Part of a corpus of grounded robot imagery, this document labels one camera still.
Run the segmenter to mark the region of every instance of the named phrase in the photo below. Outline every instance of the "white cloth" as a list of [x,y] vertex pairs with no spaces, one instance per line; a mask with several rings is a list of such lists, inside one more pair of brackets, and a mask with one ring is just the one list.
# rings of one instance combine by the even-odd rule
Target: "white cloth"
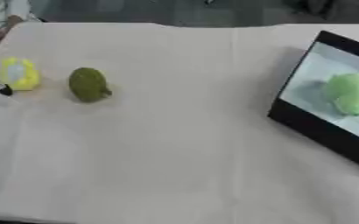
[[[6,98],[20,110],[0,102],[0,215],[359,224],[359,168],[265,115],[320,30],[359,40],[359,24],[20,25],[0,61],[30,59],[44,79]],[[113,97],[74,101],[77,67],[105,73]]]
[[19,16],[24,20],[35,20],[30,14],[31,6],[28,0],[0,0],[0,28],[10,16]]

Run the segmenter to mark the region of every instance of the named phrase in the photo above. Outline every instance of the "person's hand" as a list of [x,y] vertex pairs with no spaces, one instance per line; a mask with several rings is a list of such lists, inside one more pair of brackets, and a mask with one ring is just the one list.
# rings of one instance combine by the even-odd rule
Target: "person's hand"
[[10,30],[16,25],[23,23],[24,20],[18,16],[10,16],[5,21],[5,27],[0,30],[0,42],[5,38],[5,36],[10,32]]

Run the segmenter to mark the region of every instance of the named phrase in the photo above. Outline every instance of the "yellow object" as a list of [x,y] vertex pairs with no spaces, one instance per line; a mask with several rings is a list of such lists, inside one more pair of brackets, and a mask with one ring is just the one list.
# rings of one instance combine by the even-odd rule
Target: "yellow object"
[[1,64],[0,81],[13,90],[33,90],[39,85],[39,72],[28,59],[8,58]]

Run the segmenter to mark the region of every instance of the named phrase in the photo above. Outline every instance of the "green plush toy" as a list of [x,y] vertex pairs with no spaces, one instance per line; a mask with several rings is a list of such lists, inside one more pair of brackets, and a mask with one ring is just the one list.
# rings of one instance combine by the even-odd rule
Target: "green plush toy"
[[112,95],[103,74],[94,68],[75,70],[69,77],[69,87],[82,102],[97,102]]
[[346,116],[359,116],[359,73],[335,75],[324,87],[324,95]]

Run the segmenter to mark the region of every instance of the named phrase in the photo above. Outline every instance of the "black box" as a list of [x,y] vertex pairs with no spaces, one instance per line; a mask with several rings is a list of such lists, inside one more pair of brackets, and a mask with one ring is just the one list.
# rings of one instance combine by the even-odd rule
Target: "black box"
[[271,107],[269,117],[359,164],[359,115],[323,96],[331,77],[359,73],[359,42],[322,31]]

